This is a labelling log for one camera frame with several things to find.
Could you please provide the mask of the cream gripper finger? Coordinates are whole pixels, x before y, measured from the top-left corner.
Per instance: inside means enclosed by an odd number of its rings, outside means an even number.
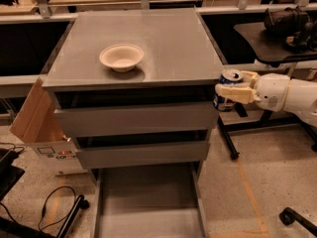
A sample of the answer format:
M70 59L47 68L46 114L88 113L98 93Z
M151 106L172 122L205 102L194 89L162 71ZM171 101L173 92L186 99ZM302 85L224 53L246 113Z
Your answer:
M215 91L225 99L230 99L242 104L248 104L255 101L261 101L258 93L250 87L236 87L232 85L217 84Z
M257 72L248 70L242 70L241 74L243 76L243 83L249 87L254 87L260 77Z

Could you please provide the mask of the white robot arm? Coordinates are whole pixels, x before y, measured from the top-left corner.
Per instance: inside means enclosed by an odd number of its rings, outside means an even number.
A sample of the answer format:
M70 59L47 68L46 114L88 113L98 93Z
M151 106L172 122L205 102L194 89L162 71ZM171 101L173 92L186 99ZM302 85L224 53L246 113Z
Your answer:
M259 75L253 71L226 69L239 74L242 82L218 83L215 92L226 100L249 104L255 102L263 110L285 111L301 121L317 127L317 83L290 78L285 74Z

